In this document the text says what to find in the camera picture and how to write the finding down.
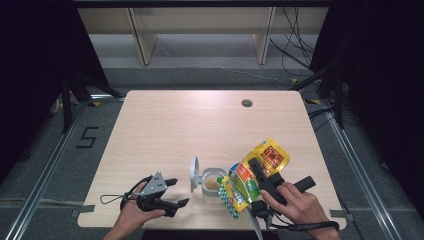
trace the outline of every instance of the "yellow snack bag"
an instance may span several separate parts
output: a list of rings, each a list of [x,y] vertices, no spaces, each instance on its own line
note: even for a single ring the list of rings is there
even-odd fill
[[[267,177],[280,172],[290,161],[290,156],[272,138],[268,138],[256,146],[243,158],[242,163],[249,166],[249,160],[255,157],[261,162]]]
[[[224,188],[228,194],[228,203],[233,206],[237,212],[240,213],[243,211],[243,209],[249,206],[244,197],[234,186],[234,182],[229,176],[224,177],[222,184],[224,185]]]

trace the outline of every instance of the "metal rail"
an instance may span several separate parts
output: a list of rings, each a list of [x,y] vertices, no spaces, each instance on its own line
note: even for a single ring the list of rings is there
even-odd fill
[[[331,107],[331,104],[328,100],[323,99],[321,100],[321,102],[324,108]],[[353,149],[353,146],[350,143],[345,131],[338,127],[337,122],[334,120],[333,113],[327,113],[327,119],[329,120],[330,125],[344,153],[346,154],[347,160],[356,178],[358,179],[359,185],[361,186],[362,191],[364,192],[364,195],[368,200],[368,203],[370,204],[370,207],[374,212],[374,215],[378,223],[380,224],[384,235],[387,239],[402,239],[401,234],[397,229],[390,212],[387,210],[385,204],[383,203],[376,189],[374,188],[374,185],[368,177],[368,174],[365,171],[361,161],[359,160],[358,155],[356,155],[356,152]]]

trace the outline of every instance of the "wire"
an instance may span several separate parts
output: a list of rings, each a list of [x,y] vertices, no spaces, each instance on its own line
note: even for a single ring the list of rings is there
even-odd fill
[[[319,125],[317,128],[314,129],[314,132],[318,131],[322,126],[324,126],[324,124],[328,123],[332,119],[334,119],[334,117],[331,117],[331,118],[325,120],[325,122],[323,122],[321,125]]]
[[[294,57],[293,55],[291,55],[290,53],[284,51],[283,49],[281,49],[279,46],[277,46],[277,44],[274,43],[274,41],[272,39],[269,39],[269,41],[278,49],[280,50],[280,52],[282,52],[283,54],[287,55],[288,57],[290,57],[291,59],[293,59],[294,61],[296,61],[297,63],[299,63],[300,65],[302,65],[305,68],[309,68],[308,65],[304,64],[302,61],[300,61],[299,59],[297,59],[296,57]]]
[[[301,49],[302,49],[302,54],[303,54],[303,56],[304,56],[304,58],[305,58],[305,61],[307,62],[307,64],[309,65],[309,62],[311,61],[311,58],[309,57],[309,55],[307,54],[307,52],[305,51],[305,47],[303,46],[304,44],[306,45],[306,46],[308,46],[309,48],[311,48],[309,45],[307,45],[303,40],[302,40],[302,38],[300,37],[300,30],[299,30],[299,21],[298,21],[298,16],[299,16],[299,8],[294,8],[294,10],[295,10],[295,22],[294,22],[294,24],[292,25],[292,22],[291,22],[291,20],[290,20],[290,18],[289,18],[289,16],[288,16],[288,14],[287,14],[287,12],[286,12],[286,9],[285,9],[285,7],[283,7],[283,11],[284,11],[284,14],[285,14],[285,16],[286,16],[286,19],[287,19],[287,21],[288,21],[288,23],[289,23],[289,25],[290,25],[290,28],[291,28],[291,30],[292,30],[292,32],[290,33],[290,37],[288,38],[288,40],[289,40],[289,42],[291,42],[291,38],[292,38],[292,36],[294,35],[296,38],[297,38],[297,40],[298,40],[298,42],[299,42],[299,44],[300,44],[300,46],[301,46]]]
[[[354,226],[355,226],[355,228],[356,228],[356,231],[357,231],[357,232],[358,232],[358,234],[359,234],[359,237],[360,237],[361,239],[365,239],[365,238],[364,238],[364,235],[362,235],[362,231],[361,231],[361,229],[359,229],[358,224],[356,223],[355,216],[353,215],[353,213],[352,213],[352,212],[350,212],[349,208],[347,207],[347,205],[346,205],[346,203],[343,201],[343,199],[340,197],[340,195],[339,195],[339,193],[338,193],[338,192],[336,192],[336,195],[337,195],[337,198],[339,199],[340,203],[342,204],[343,208],[346,210],[346,213],[352,216],[352,219],[353,219],[353,221],[352,221],[352,222],[353,222],[353,225],[354,225]]]
[[[311,61],[311,58],[309,57],[309,54],[308,54],[308,52],[309,53],[313,53],[312,51],[313,51],[313,48],[311,48],[309,45],[307,45],[304,41],[303,41],[303,39],[300,37],[300,30],[299,30],[299,21],[298,21],[298,15],[299,15],[299,8],[295,8],[295,22],[294,22],[294,25],[292,25],[292,22],[291,22],[291,20],[290,20],[290,18],[288,17],[288,15],[287,15],[287,12],[286,12],[286,10],[285,10],[285,8],[283,7],[283,11],[284,11],[284,14],[285,14],[285,16],[286,16],[286,19],[287,19],[287,21],[288,21],[288,23],[289,23],[289,25],[290,25],[290,28],[291,28],[291,33],[290,33],[290,37],[288,37],[287,36],[287,34],[284,34],[284,36],[287,38],[287,43],[286,43],[286,45],[285,45],[285,47],[284,47],[284,49],[281,49],[280,47],[278,47],[271,39],[271,43],[272,44],[274,44],[274,46],[276,46],[277,47],[277,49],[278,50],[280,50],[280,52],[282,52],[283,53],[283,57],[282,57],[282,59],[281,59],[281,64],[282,64],[282,66],[283,66],[283,69],[284,69],[284,71],[285,72],[287,72],[288,74],[291,74],[291,75],[293,75],[293,76],[309,76],[309,75],[300,75],[300,74],[294,74],[294,73],[291,73],[291,72],[289,72],[287,69],[286,69],[286,67],[285,67],[285,65],[284,65],[284,56],[285,55],[287,55],[287,56],[289,56],[291,59],[293,59],[293,60],[295,60],[297,63],[300,63],[303,67],[305,67],[306,69],[309,69],[309,64],[310,64],[310,61]],[[296,45],[296,44],[294,44],[293,43],[293,41],[291,40],[292,39],[292,37],[293,37],[293,35],[297,38],[297,40],[298,40],[298,42],[299,42],[299,44],[300,44],[300,46],[298,46],[298,45]],[[298,59],[296,59],[295,57],[293,57],[292,55],[290,55],[290,54],[288,54],[287,53],[287,48],[288,48],[288,46],[289,46],[289,44],[292,44],[293,46],[295,46],[295,47],[297,47],[297,48],[299,48],[299,49],[301,49],[302,50],[302,54],[303,54],[303,57],[305,58],[305,61],[306,61],[306,63],[307,64],[305,64],[305,63],[303,63],[303,62],[301,62],[300,60],[298,60]],[[311,48],[312,49],[312,51],[311,50],[307,50],[303,45],[306,45],[307,47],[309,47],[309,48]]]
[[[165,53],[168,57],[170,57],[172,60],[174,59],[174,57],[173,57],[171,54],[169,54],[167,51],[165,51],[165,49],[163,49],[163,48],[162,48],[162,46],[159,44],[159,42],[157,42],[157,43],[156,43],[156,45],[157,45],[157,46],[158,46],[158,47],[162,50],[162,52],[164,52],[164,53]],[[178,65],[178,64],[175,64],[175,63],[174,63],[174,65],[175,65],[175,66],[177,66],[177,67],[180,67],[180,68],[200,68],[200,69],[205,69],[205,68],[203,68],[203,67],[199,67],[199,66],[181,66],[181,65]],[[281,80],[281,79],[278,79],[278,78],[263,77],[263,76],[258,76],[258,75],[251,74],[251,73],[248,73],[248,72],[242,72],[242,71],[231,70],[231,69],[228,69],[228,68],[217,68],[217,69],[224,70],[224,71],[231,72],[231,73],[245,74],[245,75],[249,75],[249,76],[252,76],[252,77],[259,78],[259,79],[274,80],[274,81],[277,81],[277,82],[280,82],[280,83],[283,83],[283,84],[292,85],[292,83],[291,83],[291,82],[289,82],[289,81],[284,81],[284,80]]]
[[[104,197],[116,197],[116,198],[114,198],[114,199],[112,199],[112,200],[110,200],[110,201],[107,201],[107,202],[104,202],[103,201],[103,198]],[[110,195],[110,194],[107,194],[107,195],[101,195],[100,196],[100,202],[102,203],[102,204],[109,204],[109,203],[111,203],[111,202],[113,202],[113,201],[115,201],[115,200],[118,200],[118,199],[120,199],[120,198],[123,198],[124,197],[124,195]]]

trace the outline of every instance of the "hand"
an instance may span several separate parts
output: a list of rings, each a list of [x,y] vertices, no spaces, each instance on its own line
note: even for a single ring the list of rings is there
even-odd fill
[[[312,224],[329,221],[318,198],[311,193],[301,193],[293,184],[283,182],[277,187],[286,200],[284,206],[277,202],[267,191],[261,190],[263,200],[275,211],[282,213],[294,224]],[[334,228],[321,228],[308,231],[313,239],[340,239]]]
[[[146,184],[147,182],[143,182],[134,192],[140,192]],[[137,206],[135,199],[136,197],[130,197],[130,200],[125,204],[119,214],[115,225],[106,234],[104,240],[124,239],[137,229],[140,229],[147,221],[165,215],[165,210],[161,209],[150,212],[141,211],[141,209]]]

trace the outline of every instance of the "plastic packaging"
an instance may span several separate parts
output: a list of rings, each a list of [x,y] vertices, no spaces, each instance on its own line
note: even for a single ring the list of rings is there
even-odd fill
[[[223,183],[229,203],[239,213],[260,195],[258,182],[249,166],[249,161],[253,158],[259,160],[267,177],[280,172],[290,160],[286,151],[272,138],[268,138],[231,167]]]

